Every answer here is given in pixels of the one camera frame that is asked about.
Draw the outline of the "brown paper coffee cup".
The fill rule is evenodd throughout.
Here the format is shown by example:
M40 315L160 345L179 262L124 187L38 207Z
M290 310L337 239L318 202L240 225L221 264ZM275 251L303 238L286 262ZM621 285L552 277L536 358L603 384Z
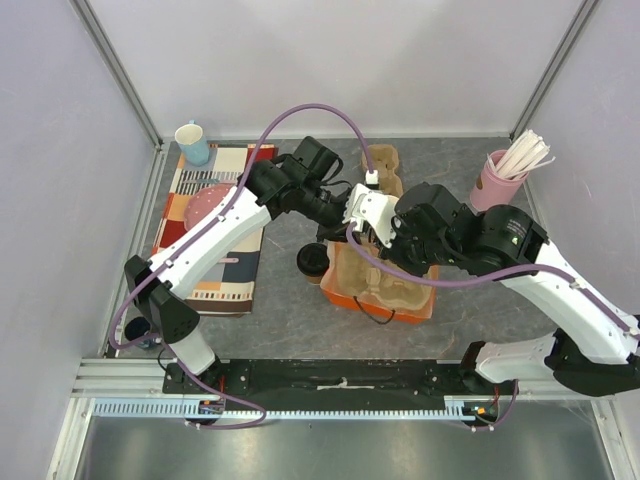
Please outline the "brown paper coffee cup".
M304 273L305 279L312 285L320 285L324 277L323 274L307 274Z

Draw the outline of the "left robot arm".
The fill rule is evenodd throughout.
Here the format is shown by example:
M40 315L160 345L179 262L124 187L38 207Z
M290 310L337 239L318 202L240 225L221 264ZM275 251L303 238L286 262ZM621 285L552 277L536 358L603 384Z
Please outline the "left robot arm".
M185 382L208 393L219 382L216 355L187 297L219 260L283 213L302 214L324 231L341 232L349 194L334 196L330 181L341 172L339 156L306 137L291 154L248 164L220 204L180 239L149 260L125 264L131 301L186 368Z

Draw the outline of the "black coffee cup lid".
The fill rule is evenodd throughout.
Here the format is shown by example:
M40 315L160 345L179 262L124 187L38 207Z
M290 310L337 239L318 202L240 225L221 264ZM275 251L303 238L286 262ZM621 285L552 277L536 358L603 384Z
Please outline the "black coffee cup lid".
M329 269L327 246L323 243L309 243L297 253L296 265L305 276L322 277Z

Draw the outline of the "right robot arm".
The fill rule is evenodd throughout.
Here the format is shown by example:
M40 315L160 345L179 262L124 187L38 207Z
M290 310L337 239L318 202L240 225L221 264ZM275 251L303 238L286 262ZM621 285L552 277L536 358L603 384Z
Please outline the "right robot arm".
M475 213L444 186L421 183L391 198L375 227L380 256L422 276L434 265L466 271L468 285L495 281L518 293L557 329L516 343L472 343L458 368L467 392L491 384L552 378L602 397L639 387L639 320L580 278L527 213L497 205Z

